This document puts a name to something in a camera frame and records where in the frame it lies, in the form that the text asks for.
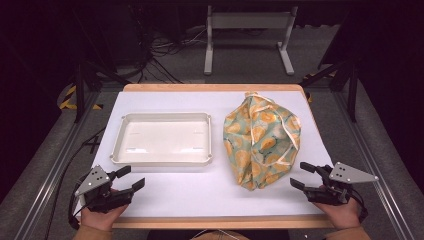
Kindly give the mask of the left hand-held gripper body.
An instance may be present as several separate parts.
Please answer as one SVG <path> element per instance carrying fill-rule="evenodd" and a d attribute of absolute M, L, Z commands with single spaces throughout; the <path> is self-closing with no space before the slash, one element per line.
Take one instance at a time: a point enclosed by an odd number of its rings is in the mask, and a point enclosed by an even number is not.
<path fill-rule="evenodd" d="M 74 196 L 82 207 L 93 212 L 107 213 L 112 209 L 131 203 L 132 188 L 115 191 L 112 189 L 116 171 L 106 172 L 100 165 L 93 167 L 75 190 Z"/>

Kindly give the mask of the black metal stand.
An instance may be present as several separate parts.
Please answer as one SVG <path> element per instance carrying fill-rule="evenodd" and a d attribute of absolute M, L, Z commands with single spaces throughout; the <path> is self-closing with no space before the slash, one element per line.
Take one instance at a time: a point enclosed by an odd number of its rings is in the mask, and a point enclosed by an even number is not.
<path fill-rule="evenodd" d="M 105 75 L 107 78 L 115 81 L 122 86 L 129 84 L 129 81 L 118 76 L 106 68 L 101 67 L 98 64 L 95 64 L 90 61 L 79 61 L 75 66 L 75 86 L 76 86 L 76 106 L 77 113 L 75 117 L 75 122 L 79 123 L 83 118 L 84 113 L 87 109 L 87 104 L 85 100 L 85 87 L 88 87 L 90 91 L 99 92 L 102 84 L 100 82 L 100 77 L 97 73 Z"/>
<path fill-rule="evenodd" d="M 320 79 L 327 75 L 334 73 L 329 87 L 333 92 L 340 92 L 346 83 L 348 85 L 348 97 L 347 97 L 347 113 L 352 122 L 356 121 L 356 92 L 358 85 L 358 71 L 356 68 L 356 62 L 354 60 L 345 60 L 336 64 L 333 64 L 309 77 L 305 76 L 304 79 L 299 83 L 303 88 L 314 84 Z"/>

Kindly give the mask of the white table sheet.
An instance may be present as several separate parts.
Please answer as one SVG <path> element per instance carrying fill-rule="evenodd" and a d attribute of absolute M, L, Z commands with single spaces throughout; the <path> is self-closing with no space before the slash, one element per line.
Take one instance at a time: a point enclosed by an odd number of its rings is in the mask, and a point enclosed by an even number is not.
<path fill-rule="evenodd" d="M 133 167 L 114 181 L 118 190 L 145 179 L 123 219 L 312 216 L 319 209 L 293 188 L 290 179 L 317 186 L 321 179 L 300 168 L 301 162 L 330 163 L 331 158 L 316 127 L 310 107 L 299 91 L 268 91 L 266 97 L 287 108 L 301 122 L 300 152 L 292 170 L 264 189 L 239 186 L 230 169 L 223 143 L 224 118 L 242 103 L 241 91 L 228 92 L 121 92 L 111 112 L 94 162 L 110 172 L 125 165 L 110 160 L 123 116 L 130 113 L 203 112 L 211 116 L 212 159 L 200 167 Z"/>

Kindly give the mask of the person's left hand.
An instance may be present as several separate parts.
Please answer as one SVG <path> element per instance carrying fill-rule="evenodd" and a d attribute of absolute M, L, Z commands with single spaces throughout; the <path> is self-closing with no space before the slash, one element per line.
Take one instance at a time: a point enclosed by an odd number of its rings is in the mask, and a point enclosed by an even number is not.
<path fill-rule="evenodd" d="M 107 213 L 93 212 L 88 208 L 84 208 L 81 211 L 80 225 L 110 232 L 114 222 L 125 212 L 127 207 L 128 205 L 123 205 Z"/>

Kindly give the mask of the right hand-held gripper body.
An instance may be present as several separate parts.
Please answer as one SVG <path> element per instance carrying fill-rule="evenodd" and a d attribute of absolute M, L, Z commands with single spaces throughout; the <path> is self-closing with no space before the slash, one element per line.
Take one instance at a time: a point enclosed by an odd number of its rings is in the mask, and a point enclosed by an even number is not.
<path fill-rule="evenodd" d="M 321 176 L 322 187 L 306 187 L 302 191 L 309 202 L 328 205 L 347 204 L 353 196 L 353 184 L 376 182 L 378 177 L 341 162 L 333 167 L 315 166 Z"/>

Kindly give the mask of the person's right hand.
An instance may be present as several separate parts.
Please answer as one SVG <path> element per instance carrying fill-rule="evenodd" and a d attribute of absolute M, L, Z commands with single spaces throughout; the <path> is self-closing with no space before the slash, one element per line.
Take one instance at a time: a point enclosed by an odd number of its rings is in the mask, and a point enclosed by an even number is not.
<path fill-rule="evenodd" d="M 337 230 L 344 230 L 360 226 L 359 206 L 355 199 L 351 198 L 347 204 L 339 206 L 316 203 L 314 205 L 323 211 Z"/>

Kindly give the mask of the white plastic tray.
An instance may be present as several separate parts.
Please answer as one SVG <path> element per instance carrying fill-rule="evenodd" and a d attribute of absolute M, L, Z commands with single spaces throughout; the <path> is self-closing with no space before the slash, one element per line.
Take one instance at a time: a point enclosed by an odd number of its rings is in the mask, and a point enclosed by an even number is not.
<path fill-rule="evenodd" d="M 200 167 L 211 159 L 211 116 L 203 112 L 127 114 L 110 154 L 133 167 Z"/>

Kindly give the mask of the white metal stand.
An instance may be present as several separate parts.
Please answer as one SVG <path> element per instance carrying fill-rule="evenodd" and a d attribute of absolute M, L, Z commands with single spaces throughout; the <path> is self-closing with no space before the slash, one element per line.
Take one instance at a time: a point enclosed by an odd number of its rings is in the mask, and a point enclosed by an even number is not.
<path fill-rule="evenodd" d="M 213 30 L 214 29 L 281 29 L 283 39 L 277 43 L 286 74 L 292 76 L 294 68 L 287 47 L 297 16 L 298 7 L 283 12 L 214 12 L 208 6 L 206 32 L 207 46 L 204 74 L 211 75 L 213 69 Z"/>

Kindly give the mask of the orange print cloth bag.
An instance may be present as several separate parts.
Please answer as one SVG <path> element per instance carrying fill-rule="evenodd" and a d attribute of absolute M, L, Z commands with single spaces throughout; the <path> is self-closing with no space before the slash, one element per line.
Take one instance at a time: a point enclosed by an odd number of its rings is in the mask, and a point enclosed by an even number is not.
<path fill-rule="evenodd" d="M 224 119 L 223 143 L 238 185 L 263 189 L 286 174 L 300 150 L 298 116 L 256 92 Z"/>

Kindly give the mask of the aluminium rail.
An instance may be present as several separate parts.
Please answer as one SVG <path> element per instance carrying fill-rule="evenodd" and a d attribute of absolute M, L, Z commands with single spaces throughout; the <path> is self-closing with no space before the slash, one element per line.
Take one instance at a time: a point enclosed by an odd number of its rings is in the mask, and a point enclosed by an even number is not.
<path fill-rule="evenodd" d="M 85 111 L 81 119 L 75 122 L 76 115 L 66 110 L 15 184 L 16 193 L 22 196 L 25 206 L 20 207 L 23 220 L 18 224 L 18 230 L 12 235 L 12 240 L 30 239 L 55 192 L 61 174 L 65 171 L 71 150 L 82 132 L 88 114 L 89 112 Z"/>
<path fill-rule="evenodd" d="M 353 135 L 357 146 L 359 147 L 361 161 L 365 166 L 365 169 L 378 177 L 378 180 L 373 183 L 373 186 L 380 199 L 380 202 L 385 209 L 386 215 L 388 216 L 396 232 L 398 239 L 416 240 L 392 194 L 391 189 L 389 188 L 382 172 L 380 171 L 380 168 L 378 167 L 370 148 L 367 146 L 362 132 L 360 131 L 357 124 L 351 120 L 351 117 L 347 112 L 346 100 L 343 98 L 341 93 L 334 93 L 333 97 L 343 115 L 343 118 L 347 122 L 348 128 Z"/>

